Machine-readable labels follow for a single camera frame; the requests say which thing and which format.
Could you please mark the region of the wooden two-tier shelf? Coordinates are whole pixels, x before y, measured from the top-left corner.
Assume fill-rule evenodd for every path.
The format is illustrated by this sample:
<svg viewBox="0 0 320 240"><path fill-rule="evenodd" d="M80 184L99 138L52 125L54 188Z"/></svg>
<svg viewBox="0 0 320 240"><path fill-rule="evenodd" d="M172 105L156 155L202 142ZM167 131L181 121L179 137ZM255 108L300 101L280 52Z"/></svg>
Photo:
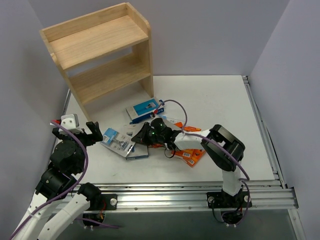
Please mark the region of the wooden two-tier shelf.
<svg viewBox="0 0 320 240"><path fill-rule="evenodd" d="M129 2L43 28L39 34L86 119L87 104L136 82L154 97L151 26ZM127 48L132 52L74 76L67 74Z"/></svg>

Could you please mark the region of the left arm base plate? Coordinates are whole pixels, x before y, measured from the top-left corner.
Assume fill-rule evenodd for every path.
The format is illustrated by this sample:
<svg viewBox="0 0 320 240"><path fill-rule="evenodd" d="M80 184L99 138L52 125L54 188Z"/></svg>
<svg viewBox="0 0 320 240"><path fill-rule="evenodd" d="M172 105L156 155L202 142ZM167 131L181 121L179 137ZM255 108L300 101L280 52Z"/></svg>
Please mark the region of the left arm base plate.
<svg viewBox="0 0 320 240"><path fill-rule="evenodd" d="M100 194L90 201L89 211L114 211L117 209L117 194Z"/></svg>

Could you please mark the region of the orange razor cartridge pack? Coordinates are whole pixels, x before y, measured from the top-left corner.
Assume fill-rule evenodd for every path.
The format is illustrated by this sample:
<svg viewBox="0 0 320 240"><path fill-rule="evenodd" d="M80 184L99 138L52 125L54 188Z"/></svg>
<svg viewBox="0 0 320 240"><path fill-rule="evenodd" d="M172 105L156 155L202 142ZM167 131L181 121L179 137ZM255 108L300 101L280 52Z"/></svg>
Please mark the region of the orange razor cartridge pack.
<svg viewBox="0 0 320 240"><path fill-rule="evenodd" d="M199 160L205 155L203 149L185 149L181 151L172 151L174 157L182 159L189 167L193 168Z"/></svg>

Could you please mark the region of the blue Harry's razor box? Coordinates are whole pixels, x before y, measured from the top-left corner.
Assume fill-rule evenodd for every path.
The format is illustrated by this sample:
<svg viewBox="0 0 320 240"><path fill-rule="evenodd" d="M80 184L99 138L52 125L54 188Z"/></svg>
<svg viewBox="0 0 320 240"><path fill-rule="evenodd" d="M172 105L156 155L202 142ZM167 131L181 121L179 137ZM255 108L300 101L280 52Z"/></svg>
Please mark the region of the blue Harry's razor box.
<svg viewBox="0 0 320 240"><path fill-rule="evenodd" d="M140 122L150 119L150 113L155 109L162 108L163 113L165 110L163 102L164 101L162 99L157 99L153 97L149 100L127 107L125 110L131 119L130 124L138 124Z"/></svg>

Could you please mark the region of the aluminium table frame rail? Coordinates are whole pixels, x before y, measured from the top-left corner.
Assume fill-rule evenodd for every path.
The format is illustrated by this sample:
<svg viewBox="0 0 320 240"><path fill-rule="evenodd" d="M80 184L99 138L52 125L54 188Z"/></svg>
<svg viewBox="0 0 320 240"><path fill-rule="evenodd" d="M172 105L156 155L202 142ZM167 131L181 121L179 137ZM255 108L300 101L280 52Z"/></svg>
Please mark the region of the aluminium table frame rail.
<svg viewBox="0 0 320 240"><path fill-rule="evenodd" d="M241 75L155 76L154 95L167 100L165 115L201 129L220 124L245 144L242 166L253 210L296 209L295 191L287 188L271 140L254 105L248 80ZM117 212L208 210L207 192L222 187L222 172L205 155L194 167L151 149L147 159L127 161L100 144L88 148L83 182L118 195Z"/></svg>

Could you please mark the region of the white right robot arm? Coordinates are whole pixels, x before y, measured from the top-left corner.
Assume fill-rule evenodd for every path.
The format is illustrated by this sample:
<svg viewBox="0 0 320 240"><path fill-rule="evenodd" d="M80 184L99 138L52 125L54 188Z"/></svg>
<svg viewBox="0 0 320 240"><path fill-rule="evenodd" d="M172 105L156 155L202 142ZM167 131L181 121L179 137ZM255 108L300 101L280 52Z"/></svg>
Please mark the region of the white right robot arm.
<svg viewBox="0 0 320 240"><path fill-rule="evenodd" d="M245 181L250 179L241 165L246 147L222 125L190 132L157 117L150 123L144 123L131 140L145 146L159 144L175 152L188 149L205 151L222 171L222 189L207 193L208 207L240 209L252 206L249 190L243 189Z"/></svg>

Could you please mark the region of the Gillette blue razor blister pack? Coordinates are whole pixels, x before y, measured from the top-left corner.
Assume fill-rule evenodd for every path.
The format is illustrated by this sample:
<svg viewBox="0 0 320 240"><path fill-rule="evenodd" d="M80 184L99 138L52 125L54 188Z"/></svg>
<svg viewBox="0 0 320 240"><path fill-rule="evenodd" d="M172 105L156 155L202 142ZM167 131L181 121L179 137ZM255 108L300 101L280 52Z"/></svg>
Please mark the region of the Gillette blue razor blister pack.
<svg viewBox="0 0 320 240"><path fill-rule="evenodd" d="M135 146L129 135L122 134L113 128L108 128L104 132L100 144L124 158L129 155Z"/></svg>

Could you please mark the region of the grey Harry's razor box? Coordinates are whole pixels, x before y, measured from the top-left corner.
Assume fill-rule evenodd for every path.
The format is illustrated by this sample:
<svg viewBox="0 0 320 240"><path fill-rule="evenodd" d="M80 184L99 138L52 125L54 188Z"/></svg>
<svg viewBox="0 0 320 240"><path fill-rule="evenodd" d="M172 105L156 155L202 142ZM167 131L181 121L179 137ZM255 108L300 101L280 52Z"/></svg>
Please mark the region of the grey Harry's razor box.
<svg viewBox="0 0 320 240"><path fill-rule="evenodd" d="M148 147L146 145L136 144L126 156L126 160L139 160L149 157Z"/></svg>

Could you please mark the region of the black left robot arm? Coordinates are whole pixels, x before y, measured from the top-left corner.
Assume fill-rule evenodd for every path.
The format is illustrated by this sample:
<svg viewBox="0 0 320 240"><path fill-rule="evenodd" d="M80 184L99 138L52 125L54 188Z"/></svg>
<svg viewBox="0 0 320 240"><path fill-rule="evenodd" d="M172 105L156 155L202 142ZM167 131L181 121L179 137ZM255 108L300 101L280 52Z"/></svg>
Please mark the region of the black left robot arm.
<svg viewBox="0 0 320 240"><path fill-rule="evenodd" d="M51 121L52 133L60 142L50 155L50 163L35 188L29 207L11 234L11 240L55 240L75 220L86 226L117 229L105 224L107 201L92 183L81 184L71 200L56 214L54 210L84 177L89 156L87 147L103 139L98 122L89 121L86 133L72 116Z"/></svg>

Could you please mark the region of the orange Gillette Fusion box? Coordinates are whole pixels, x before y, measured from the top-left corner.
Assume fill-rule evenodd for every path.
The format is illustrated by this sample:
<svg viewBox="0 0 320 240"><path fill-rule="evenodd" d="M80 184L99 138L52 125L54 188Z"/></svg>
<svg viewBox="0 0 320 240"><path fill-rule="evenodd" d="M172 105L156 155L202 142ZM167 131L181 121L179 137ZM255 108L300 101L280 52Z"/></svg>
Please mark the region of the orange Gillette Fusion box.
<svg viewBox="0 0 320 240"><path fill-rule="evenodd" d="M182 129L184 124L182 122L176 122L176 123L174 123L174 125L177 126L178 128ZM186 132L200 132L202 129L198 128L198 127L186 125L183 128L183 130L186 131Z"/></svg>

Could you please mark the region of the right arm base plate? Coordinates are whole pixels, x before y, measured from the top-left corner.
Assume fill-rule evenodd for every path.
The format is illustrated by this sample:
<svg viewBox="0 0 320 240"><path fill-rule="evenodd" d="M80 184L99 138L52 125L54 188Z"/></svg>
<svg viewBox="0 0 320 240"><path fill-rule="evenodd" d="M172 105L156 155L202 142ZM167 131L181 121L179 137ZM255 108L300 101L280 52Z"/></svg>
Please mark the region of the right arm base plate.
<svg viewBox="0 0 320 240"><path fill-rule="evenodd" d="M247 191L240 191L235 196L225 193L223 190L216 192L207 192L207 205L214 209L237 209L252 207L252 201L248 198Z"/></svg>

